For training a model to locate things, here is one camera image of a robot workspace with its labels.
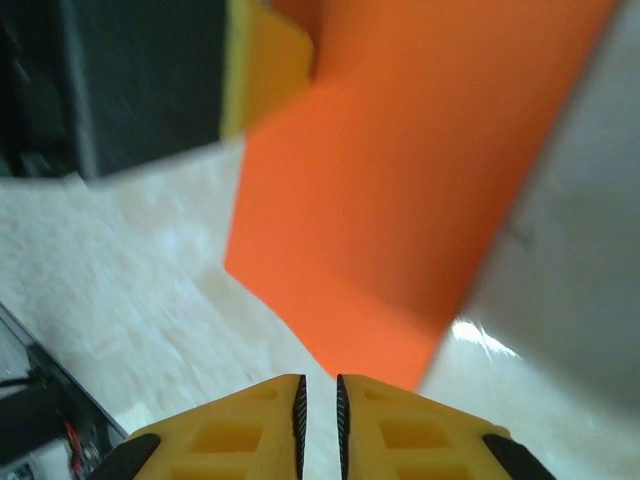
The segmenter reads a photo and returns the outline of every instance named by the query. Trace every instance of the yellow sponge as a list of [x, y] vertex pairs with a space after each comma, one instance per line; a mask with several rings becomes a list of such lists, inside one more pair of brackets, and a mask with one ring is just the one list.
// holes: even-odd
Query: yellow sponge
[[511, 480], [483, 442], [506, 429], [368, 377], [338, 377], [338, 430], [349, 480]]
[[313, 45], [259, 0], [227, 0], [222, 138], [255, 125], [309, 84]]
[[302, 478], [306, 388], [283, 375], [145, 427], [160, 437], [136, 480]]

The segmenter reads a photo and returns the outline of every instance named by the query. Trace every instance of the orange paper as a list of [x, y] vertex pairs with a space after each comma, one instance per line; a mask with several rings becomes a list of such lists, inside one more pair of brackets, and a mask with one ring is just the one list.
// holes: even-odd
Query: orange paper
[[615, 3], [275, 0], [316, 79], [247, 138], [229, 272], [332, 375], [416, 387]]

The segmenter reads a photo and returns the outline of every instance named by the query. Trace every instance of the yellow foam block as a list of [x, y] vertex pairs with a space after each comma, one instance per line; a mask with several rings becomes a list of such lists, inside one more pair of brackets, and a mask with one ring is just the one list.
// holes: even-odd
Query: yellow foam block
[[223, 138], [246, 130], [309, 85], [313, 45], [259, 0], [227, 0]]
[[161, 439], [135, 478], [295, 480], [305, 425], [304, 377], [276, 377], [131, 435]]
[[338, 429], [349, 480], [511, 479], [482, 440], [506, 429], [368, 377], [338, 379]]

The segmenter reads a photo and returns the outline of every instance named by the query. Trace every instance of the white surface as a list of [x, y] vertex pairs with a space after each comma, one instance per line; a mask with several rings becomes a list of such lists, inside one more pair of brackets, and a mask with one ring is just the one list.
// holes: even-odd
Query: white surface
[[[306, 478], [339, 478], [332, 380], [222, 270], [241, 157], [3, 182], [0, 299], [128, 430], [306, 373]], [[422, 393], [507, 426], [560, 479], [640, 479], [640, 2], [544, 157]]]

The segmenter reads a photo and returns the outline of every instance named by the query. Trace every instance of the yellow foam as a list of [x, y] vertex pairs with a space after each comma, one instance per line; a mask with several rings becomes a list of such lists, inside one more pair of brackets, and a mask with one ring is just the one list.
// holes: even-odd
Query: yellow foam
[[510, 480], [482, 436], [485, 420], [360, 375], [344, 375], [349, 480]]
[[136, 480], [295, 480], [292, 409], [301, 382], [283, 375], [137, 431], [161, 443]]
[[259, 0], [227, 0], [222, 138], [263, 120], [309, 84], [311, 38]]

